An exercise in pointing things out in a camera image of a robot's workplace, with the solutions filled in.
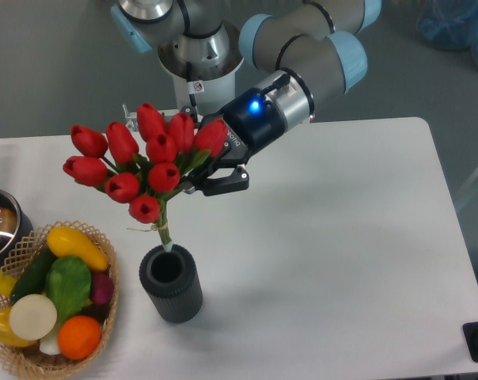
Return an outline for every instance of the yellow squash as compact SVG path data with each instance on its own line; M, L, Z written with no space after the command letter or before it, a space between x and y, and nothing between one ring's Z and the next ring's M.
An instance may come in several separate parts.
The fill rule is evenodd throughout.
M25 340L13 333L9 324L10 307L0 310L0 343L14 347L28 347L36 340Z
M10 297L10 292L16 285L17 279L9 275L4 275L0 269L0 294L4 295L5 298Z
M54 227L47 233L47 245L57 257L80 257L92 271L102 272L109 266L105 253L86 234L74 228Z

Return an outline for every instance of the black vase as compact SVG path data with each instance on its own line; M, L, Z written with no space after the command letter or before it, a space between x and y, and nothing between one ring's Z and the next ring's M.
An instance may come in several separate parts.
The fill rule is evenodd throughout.
M202 306L202 289L193 256L180 245L166 252L161 245L142 259L138 272L142 287L158 313L168 322L192 319Z

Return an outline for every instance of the orange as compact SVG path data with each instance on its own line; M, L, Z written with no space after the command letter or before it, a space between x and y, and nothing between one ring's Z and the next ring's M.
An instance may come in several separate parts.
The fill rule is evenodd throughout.
M62 354L81 360L95 351L102 331L96 319L78 315L66 321L58 333L58 346Z

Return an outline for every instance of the red tulip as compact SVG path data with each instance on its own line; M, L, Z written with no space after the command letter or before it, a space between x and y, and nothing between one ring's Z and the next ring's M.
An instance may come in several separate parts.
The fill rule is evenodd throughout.
M137 108L138 133L146 142L154 135L167 133L167 122L161 113L149 103Z
M176 142L177 150L188 153L193 147L195 123L184 112L179 112L172 117L169 123L169 135Z
M66 160L63 171L86 186L98 186L107 179L107 167L94 157L72 156Z
M107 139L101 133L82 125L73 125L70 137L75 147L86 157L102 158L107 152Z
M138 153L138 144L124 124L110 123L105 128L105 135L109 140L111 155L116 162L127 164L132 161L132 155Z
M153 135L146 144L146 154L155 164L159 162L173 162L177 156L176 143L166 133Z
M160 204L153 196L142 194L130 203L128 212L141 223L154 223L160 216Z
M179 169L172 163L155 165L147 176L147 181L155 192L171 192L179 184L179 179Z
M216 157L223 149L228 130L223 119L215 119L199 129L195 146L198 150L210 150L211 157Z
M105 192L116 202L130 203L138 195L140 183L132 173L116 174L105 183Z

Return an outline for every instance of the wicker basket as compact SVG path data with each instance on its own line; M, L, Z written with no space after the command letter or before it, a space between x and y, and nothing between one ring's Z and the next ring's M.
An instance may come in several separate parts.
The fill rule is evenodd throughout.
M2 364L2 368L19 378L61 379L81 371L90 365L98 354L100 354L111 335L112 326L116 319L119 296L116 254L105 235L93 226L88 226L78 221L56 222L55 224L32 231L29 236L23 237L23 239L16 244L16 247L10 251L9 256L5 259L5 263L2 266L2 272L6 275L19 278L32 258L44 247L47 233L55 226L70 226L84 232L104 251L111 264L108 274L115 284L114 295L108 307L88 306L85 308L86 315L95 317L101 323L102 339L97 349L83 360L68 359L61 354L45 355L39 351L38 344L27 348L14 348L0 343L0 363ZM9 301L0 294L0 310L9 306Z

